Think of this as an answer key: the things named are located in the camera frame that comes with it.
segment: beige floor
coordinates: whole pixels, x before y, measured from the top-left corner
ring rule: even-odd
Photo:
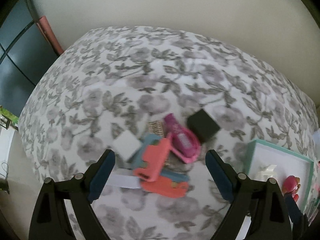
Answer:
[[[13,136],[8,165],[10,195],[0,191],[0,209],[18,237],[27,240],[41,184],[32,172],[18,132]]]

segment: floral fabric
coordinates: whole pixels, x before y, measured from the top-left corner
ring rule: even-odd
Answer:
[[[106,186],[92,206],[114,240],[205,240],[228,209],[205,167],[208,149],[236,171],[242,170],[246,144],[254,138],[314,159],[315,105],[267,63],[185,31],[144,26],[91,30],[41,79],[19,128],[39,181],[60,181],[84,172],[125,129],[141,138],[149,121],[173,112],[185,124],[200,108],[221,130],[203,145],[195,163],[169,156],[169,169],[190,176],[184,198]],[[116,165],[123,165],[119,156]],[[70,206],[68,212],[77,238],[83,239]]]

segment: floral bedsheet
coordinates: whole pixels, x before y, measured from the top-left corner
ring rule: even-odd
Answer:
[[[195,163],[183,164],[170,155],[169,168],[190,176],[184,198],[106,186],[92,206],[111,239],[204,240],[228,209],[205,167],[207,149],[215,149],[236,171],[242,170],[246,144],[254,138],[314,159],[315,105],[267,63],[185,31],[145,26],[91,30],[36,86],[19,131],[39,181],[60,181],[84,172],[123,130],[141,138],[149,121],[173,112],[185,123],[200,108],[221,130]],[[117,156],[116,166],[122,164]],[[76,237],[83,239],[70,207]]]

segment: open box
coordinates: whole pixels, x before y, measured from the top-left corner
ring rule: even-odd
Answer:
[[[277,182],[280,188],[288,176],[294,175],[300,178],[301,187],[298,191],[297,206],[301,211],[304,211],[311,187],[313,161],[264,140],[257,139],[248,143],[244,173],[250,179],[254,179],[262,168],[272,164],[277,165],[274,171],[277,173]]]

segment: black box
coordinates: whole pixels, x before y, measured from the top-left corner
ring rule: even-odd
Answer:
[[[187,126],[200,143],[209,141],[220,130],[220,126],[203,109],[188,117]]]

